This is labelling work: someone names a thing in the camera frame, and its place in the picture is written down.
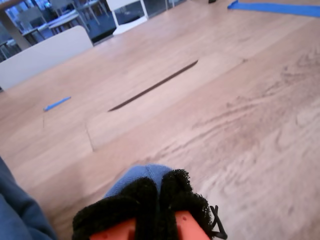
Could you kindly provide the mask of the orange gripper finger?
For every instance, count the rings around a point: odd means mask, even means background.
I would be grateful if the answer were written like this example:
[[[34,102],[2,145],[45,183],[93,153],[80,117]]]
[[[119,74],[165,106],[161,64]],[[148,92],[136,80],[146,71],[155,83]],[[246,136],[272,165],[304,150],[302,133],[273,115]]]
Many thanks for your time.
[[[156,240],[213,240],[214,208],[194,193],[183,169],[157,168]]]
[[[80,210],[73,218],[73,240],[88,240],[129,219],[136,220],[135,240],[156,238],[158,190],[155,182],[141,177],[118,194],[106,197]]]

